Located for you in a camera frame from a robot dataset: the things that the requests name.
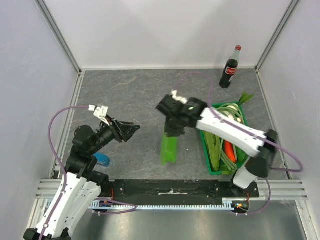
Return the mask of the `green paper box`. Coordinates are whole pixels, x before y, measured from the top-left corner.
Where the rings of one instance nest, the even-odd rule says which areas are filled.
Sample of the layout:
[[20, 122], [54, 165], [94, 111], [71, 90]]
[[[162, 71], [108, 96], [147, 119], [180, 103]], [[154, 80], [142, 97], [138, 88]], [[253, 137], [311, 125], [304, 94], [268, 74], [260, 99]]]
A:
[[166, 130], [167, 123], [164, 124], [160, 149], [162, 165], [166, 165], [166, 163], [175, 163], [177, 159], [177, 137], [168, 136]]

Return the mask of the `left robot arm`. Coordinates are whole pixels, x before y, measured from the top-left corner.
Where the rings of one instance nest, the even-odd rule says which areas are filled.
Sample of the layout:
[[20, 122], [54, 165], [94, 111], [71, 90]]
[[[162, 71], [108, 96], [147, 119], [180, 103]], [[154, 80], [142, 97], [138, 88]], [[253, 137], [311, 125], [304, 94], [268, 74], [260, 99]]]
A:
[[94, 170], [98, 162], [95, 153], [113, 140], [126, 143], [140, 128], [109, 116], [100, 122], [97, 131], [88, 125], [78, 127], [58, 191], [41, 221], [35, 228], [28, 228], [23, 238], [70, 240], [90, 204], [110, 191], [108, 175]]

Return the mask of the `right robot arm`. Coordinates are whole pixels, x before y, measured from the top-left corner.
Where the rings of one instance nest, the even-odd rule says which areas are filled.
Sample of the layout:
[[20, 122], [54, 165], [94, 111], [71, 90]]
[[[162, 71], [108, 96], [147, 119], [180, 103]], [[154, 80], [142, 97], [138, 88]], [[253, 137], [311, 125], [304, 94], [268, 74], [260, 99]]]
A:
[[235, 197], [242, 196], [252, 182], [267, 178], [276, 155], [275, 143], [278, 134], [250, 128], [232, 120], [202, 100], [165, 95], [156, 106], [165, 116], [164, 132], [168, 137], [178, 137], [185, 128], [194, 128], [214, 134], [239, 147], [248, 155], [248, 160], [233, 175], [229, 191]]

